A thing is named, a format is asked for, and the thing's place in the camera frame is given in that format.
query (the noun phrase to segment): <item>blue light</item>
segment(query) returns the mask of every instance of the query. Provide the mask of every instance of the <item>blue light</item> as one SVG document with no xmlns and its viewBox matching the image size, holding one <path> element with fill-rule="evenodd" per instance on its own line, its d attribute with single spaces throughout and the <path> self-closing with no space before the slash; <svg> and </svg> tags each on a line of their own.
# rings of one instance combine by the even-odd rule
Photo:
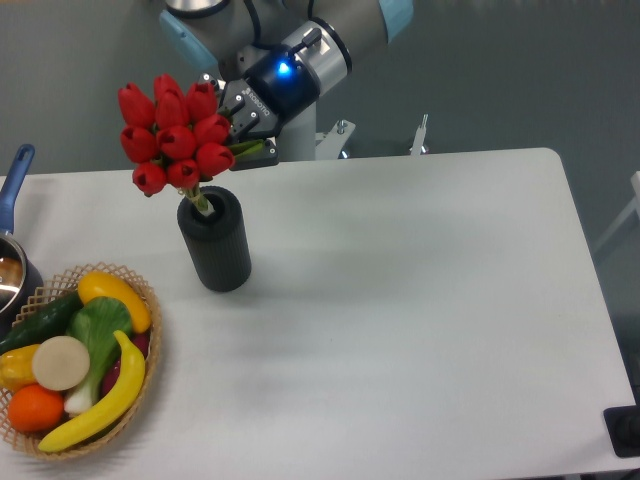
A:
<svg viewBox="0 0 640 480">
<path fill-rule="evenodd" d="M 287 62 L 280 62 L 278 65 L 278 75 L 288 76 L 291 73 L 291 67 Z"/>
</svg>

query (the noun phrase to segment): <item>red tulip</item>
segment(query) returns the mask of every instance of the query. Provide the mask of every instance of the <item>red tulip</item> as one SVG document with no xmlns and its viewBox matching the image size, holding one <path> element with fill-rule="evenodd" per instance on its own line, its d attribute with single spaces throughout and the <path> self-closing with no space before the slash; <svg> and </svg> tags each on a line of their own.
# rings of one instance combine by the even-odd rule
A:
<svg viewBox="0 0 640 480">
<path fill-rule="evenodd" d="M 184 98 L 180 85 L 178 85 L 178 82 L 176 82 L 171 75 L 163 73 L 153 80 L 153 96 L 155 97 L 156 102 L 159 102 L 162 95 L 164 95 L 168 90 L 173 90 L 180 97 Z"/>
<path fill-rule="evenodd" d="M 120 143 L 129 160 L 144 163 L 160 155 L 156 137 L 144 128 L 127 125 L 120 133 Z"/>
<path fill-rule="evenodd" d="M 164 92 L 156 108 L 156 124 L 160 130 L 176 125 L 189 125 L 189 112 L 184 97 L 174 90 Z"/>
<path fill-rule="evenodd" d="M 193 188 L 200 181 L 200 170 L 193 160 L 180 160 L 169 165 L 167 179 L 176 188 Z"/>
<path fill-rule="evenodd" d="M 196 123 L 193 127 L 193 134 L 196 136 L 199 147 L 211 142 L 223 144 L 229 136 L 230 128 L 229 120 L 216 113 Z"/>
<path fill-rule="evenodd" d="M 118 103 L 122 118 L 127 125 L 151 128 L 155 122 L 153 102 L 134 83 L 127 83 L 118 90 Z"/>
<path fill-rule="evenodd" d="M 193 158 L 196 137 L 187 127 L 177 125 L 165 128 L 156 134 L 160 151 L 173 160 Z"/>
<path fill-rule="evenodd" d="M 167 184 L 167 174 L 162 167 L 155 163 L 141 163 L 133 171 L 133 183 L 142 190 L 145 195 L 153 195 L 160 192 Z"/>
<path fill-rule="evenodd" d="M 205 143 L 196 153 L 200 172 L 208 177 L 215 177 L 233 167 L 235 161 L 231 150 L 217 143 Z"/>
<path fill-rule="evenodd" d="M 218 111 L 218 99 L 213 85 L 194 83 L 187 92 L 187 108 L 193 123 L 210 117 Z"/>
</svg>

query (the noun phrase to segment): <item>cucumber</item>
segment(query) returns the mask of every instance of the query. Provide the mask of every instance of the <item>cucumber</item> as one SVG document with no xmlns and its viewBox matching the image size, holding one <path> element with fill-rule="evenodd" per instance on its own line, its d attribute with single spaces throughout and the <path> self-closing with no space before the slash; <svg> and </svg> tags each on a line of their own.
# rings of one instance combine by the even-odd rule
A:
<svg viewBox="0 0 640 480">
<path fill-rule="evenodd" d="M 13 327 L 0 341 L 0 355 L 9 350 L 42 343 L 51 337 L 64 335 L 71 317 L 81 308 L 82 302 L 77 290 L 47 303 Z"/>
</svg>

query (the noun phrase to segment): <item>artificial tulip bouquet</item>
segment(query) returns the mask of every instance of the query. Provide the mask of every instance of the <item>artificial tulip bouquet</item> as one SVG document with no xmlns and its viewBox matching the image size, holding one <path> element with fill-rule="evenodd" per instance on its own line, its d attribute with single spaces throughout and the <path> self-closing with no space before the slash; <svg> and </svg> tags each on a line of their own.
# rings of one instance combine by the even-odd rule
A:
<svg viewBox="0 0 640 480">
<path fill-rule="evenodd" d="M 155 103 L 133 83 L 118 91 L 127 124 L 120 142 L 137 164 L 133 183 L 148 197 L 170 184 L 200 213 L 209 215 L 213 207 L 201 194 L 200 183 L 232 168 L 236 157 L 254 149 L 226 145 L 230 117 L 218 113 L 211 83 L 194 83 L 184 95 L 178 83 L 164 74 L 154 80 L 153 94 Z"/>
</svg>

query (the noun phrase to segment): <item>orange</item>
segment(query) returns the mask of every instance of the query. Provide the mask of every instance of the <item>orange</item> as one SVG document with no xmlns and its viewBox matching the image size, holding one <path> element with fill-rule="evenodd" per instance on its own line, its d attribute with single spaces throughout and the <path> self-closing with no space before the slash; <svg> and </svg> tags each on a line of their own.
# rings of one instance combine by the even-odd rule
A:
<svg viewBox="0 0 640 480">
<path fill-rule="evenodd" d="M 62 394 L 29 385 L 18 390 L 7 407 L 7 418 L 19 432 L 40 432 L 55 427 L 64 413 Z"/>
</svg>

